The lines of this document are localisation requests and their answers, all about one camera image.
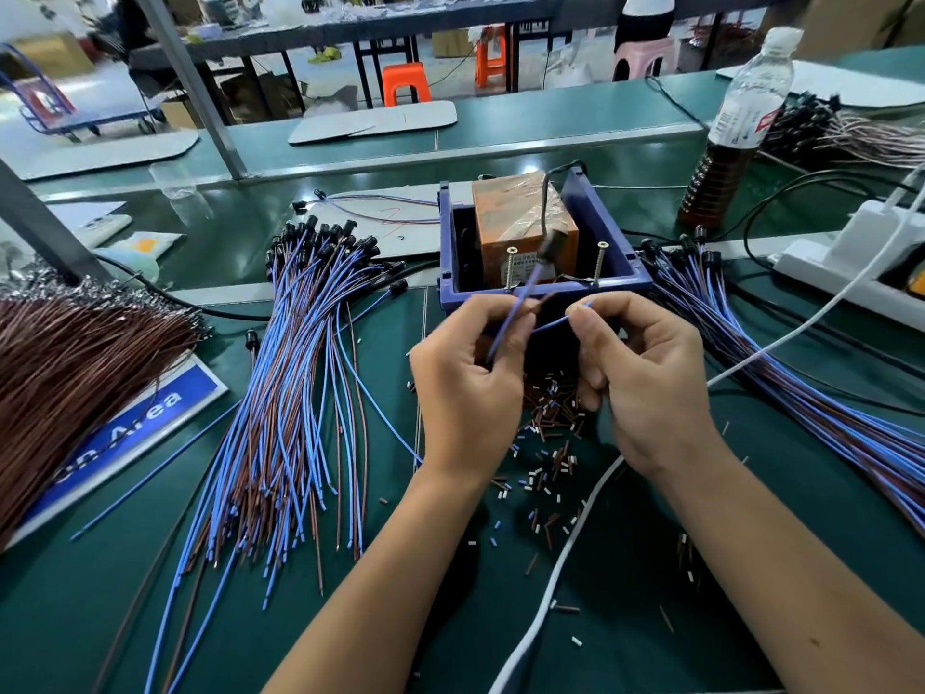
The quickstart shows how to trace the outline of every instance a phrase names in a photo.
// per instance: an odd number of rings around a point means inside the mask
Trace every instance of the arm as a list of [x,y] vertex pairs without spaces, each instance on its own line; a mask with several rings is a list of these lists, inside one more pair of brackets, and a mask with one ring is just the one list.
[[402,692],[456,545],[515,436],[528,305],[491,372],[475,362],[514,297],[473,297],[410,354],[426,452],[385,526],[264,687],[264,694]]
[[[630,293],[573,305],[579,394],[607,393],[626,461],[669,501],[791,694],[925,691],[925,640],[732,454],[697,330]],[[617,316],[622,342],[603,317]]]

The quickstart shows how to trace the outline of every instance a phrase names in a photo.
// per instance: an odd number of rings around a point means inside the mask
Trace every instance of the clear plastic cup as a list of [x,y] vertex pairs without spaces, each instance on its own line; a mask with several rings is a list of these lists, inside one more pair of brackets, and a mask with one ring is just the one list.
[[195,228],[214,218],[212,207],[196,188],[195,180],[176,161],[153,162],[148,172],[186,228]]

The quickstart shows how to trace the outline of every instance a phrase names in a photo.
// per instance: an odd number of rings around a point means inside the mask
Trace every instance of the screw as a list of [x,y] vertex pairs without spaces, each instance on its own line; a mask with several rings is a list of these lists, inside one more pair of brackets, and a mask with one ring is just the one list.
[[597,262],[594,264],[594,286],[597,287],[597,282],[600,280],[600,268],[604,265],[604,252],[607,251],[609,243],[606,240],[599,240],[597,242]]
[[514,274],[515,274],[515,255],[517,254],[517,246],[508,246],[508,275],[504,279],[504,289],[510,290],[511,286],[514,283]]

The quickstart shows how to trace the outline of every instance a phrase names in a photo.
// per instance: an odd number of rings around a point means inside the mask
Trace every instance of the pink stool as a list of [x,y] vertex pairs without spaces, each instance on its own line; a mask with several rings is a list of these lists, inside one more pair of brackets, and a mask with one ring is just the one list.
[[668,75],[678,69],[678,46],[674,39],[665,37],[657,41],[627,41],[620,44],[613,55],[613,70],[620,61],[630,67],[628,80],[649,75],[655,61],[661,59],[660,75]]

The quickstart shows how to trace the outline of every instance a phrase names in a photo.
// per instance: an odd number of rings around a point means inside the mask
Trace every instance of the red logo on label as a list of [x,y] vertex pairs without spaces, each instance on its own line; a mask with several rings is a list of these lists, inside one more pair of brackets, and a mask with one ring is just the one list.
[[758,119],[757,127],[755,127],[755,133],[757,134],[759,131],[763,131],[764,129],[768,128],[771,124],[773,124],[774,117],[777,116],[778,112],[780,112],[780,109],[775,109],[773,112],[769,112],[768,114]]

